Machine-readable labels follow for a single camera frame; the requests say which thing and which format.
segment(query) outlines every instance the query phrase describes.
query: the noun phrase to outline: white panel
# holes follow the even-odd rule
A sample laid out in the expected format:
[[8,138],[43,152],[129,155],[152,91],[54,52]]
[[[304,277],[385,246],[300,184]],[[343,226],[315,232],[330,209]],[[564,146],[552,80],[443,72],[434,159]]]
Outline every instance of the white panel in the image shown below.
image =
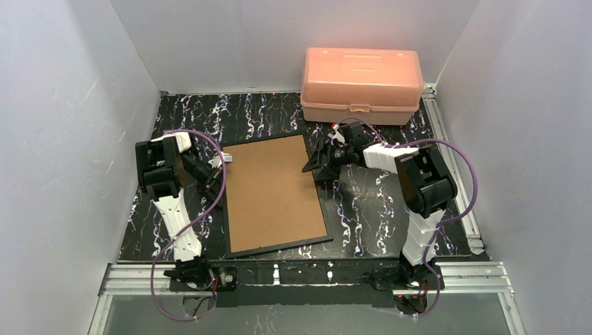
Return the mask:
[[[483,0],[438,83],[528,334],[588,334],[592,3]],[[470,180],[459,162],[465,180]]]
[[108,0],[0,4],[0,334],[86,334],[159,94]]
[[297,91],[308,47],[416,50],[434,82],[478,0],[112,0],[160,90]]

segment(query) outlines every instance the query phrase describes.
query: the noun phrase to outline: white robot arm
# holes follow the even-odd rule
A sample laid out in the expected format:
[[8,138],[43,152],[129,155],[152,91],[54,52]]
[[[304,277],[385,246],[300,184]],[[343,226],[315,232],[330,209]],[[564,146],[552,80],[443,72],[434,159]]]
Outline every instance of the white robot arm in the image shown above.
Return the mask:
[[[334,125],[333,129],[335,133],[330,135],[330,140],[319,141],[302,171],[318,170],[317,180],[338,179],[341,165],[354,163],[397,174],[403,198],[411,210],[407,240],[401,253],[411,268],[430,262],[436,252],[435,242],[429,244],[429,240],[438,229],[447,202],[457,194],[456,184],[437,147],[398,148],[386,143],[371,143],[360,122],[341,128]],[[428,247],[424,261],[423,255]]]
[[[184,199],[187,174],[198,182],[198,192],[212,201],[221,187],[220,159],[202,163],[188,133],[174,133],[136,143],[135,153],[138,184],[158,208],[170,238],[175,240],[176,269],[166,271],[165,275],[196,286],[210,283],[212,273],[193,228],[175,236],[191,222]],[[224,157],[225,162],[232,161],[231,156]]]

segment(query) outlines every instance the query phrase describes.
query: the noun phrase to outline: plastic storage box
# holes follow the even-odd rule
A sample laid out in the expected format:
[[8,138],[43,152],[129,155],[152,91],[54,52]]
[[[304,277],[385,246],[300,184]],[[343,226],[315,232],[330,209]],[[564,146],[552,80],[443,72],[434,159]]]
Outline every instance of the plastic storage box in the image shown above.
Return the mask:
[[402,126],[419,109],[423,89],[415,51],[311,47],[300,103],[307,121],[356,116]]

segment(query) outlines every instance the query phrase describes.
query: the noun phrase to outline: marble-patterned mat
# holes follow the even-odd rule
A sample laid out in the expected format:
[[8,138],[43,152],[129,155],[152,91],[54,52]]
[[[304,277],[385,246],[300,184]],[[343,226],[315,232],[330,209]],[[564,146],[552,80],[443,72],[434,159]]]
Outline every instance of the marble-patterned mat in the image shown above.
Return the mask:
[[[222,145],[280,134],[302,133],[308,149],[326,138],[329,124],[307,122],[302,118],[298,93],[171,95],[163,97],[152,137],[176,128],[204,131]],[[377,126],[379,136],[390,143],[410,142],[432,137],[425,108],[421,104],[407,125]],[[205,154],[213,156],[211,148]],[[195,184],[186,190],[189,217],[195,218],[207,208],[206,200],[196,192]],[[343,167],[338,181],[321,187],[319,200],[325,207],[327,227],[334,240],[264,253],[249,258],[361,258],[397,257],[406,239],[408,213],[397,176],[358,166]],[[445,218],[458,213],[452,203]],[[194,227],[204,253],[211,259],[225,258],[225,232],[221,209],[213,211]],[[147,195],[135,194],[128,227],[121,245],[120,260],[148,261],[169,241],[161,216]],[[439,255],[470,255],[460,223],[442,229],[438,238]],[[171,252],[164,260],[172,260]]]

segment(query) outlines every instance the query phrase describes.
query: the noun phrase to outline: cork board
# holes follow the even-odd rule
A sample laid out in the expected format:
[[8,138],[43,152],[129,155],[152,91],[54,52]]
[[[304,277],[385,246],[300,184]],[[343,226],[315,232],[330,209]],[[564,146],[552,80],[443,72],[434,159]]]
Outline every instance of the cork board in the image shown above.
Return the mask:
[[227,257],[329,241],[302,135],[224,147]]

